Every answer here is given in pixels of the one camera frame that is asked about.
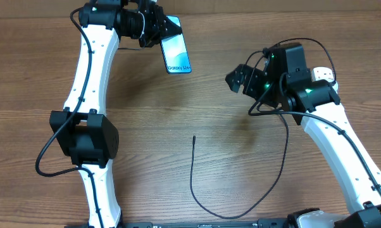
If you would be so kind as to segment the Samsung Galaxy smartphone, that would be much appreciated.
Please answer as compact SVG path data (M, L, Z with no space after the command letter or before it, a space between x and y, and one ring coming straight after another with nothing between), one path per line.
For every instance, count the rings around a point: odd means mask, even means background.
M187 74L192 67L183 33L161 41L161 50L169 74Z

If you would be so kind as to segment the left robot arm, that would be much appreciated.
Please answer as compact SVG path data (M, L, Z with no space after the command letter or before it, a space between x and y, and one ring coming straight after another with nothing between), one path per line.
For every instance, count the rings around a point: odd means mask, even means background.
M113 161L119 147L118 129L106 114L109 74L122 37L139 41L141 49L161 46L169 73L189 73L183 30L176 16L166 15L156 1L89 1L71 12L81 35L80 55L70 94L49 124L72 170L80 174L89 206L87 227L123 227L115 194Z

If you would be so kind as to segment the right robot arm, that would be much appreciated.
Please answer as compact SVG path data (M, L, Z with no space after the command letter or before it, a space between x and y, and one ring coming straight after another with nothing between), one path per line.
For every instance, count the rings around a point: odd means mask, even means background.
M289 215L291 227L381 227L381 170L376 166L347 119L335 90L336 76L319 79L306 65L302 44L276 44L261 50L263 70L238 65L226 75L231 91L253 98L270 111L250 116L291 115L325 157L342 189L348 216L327 215L319 209Z

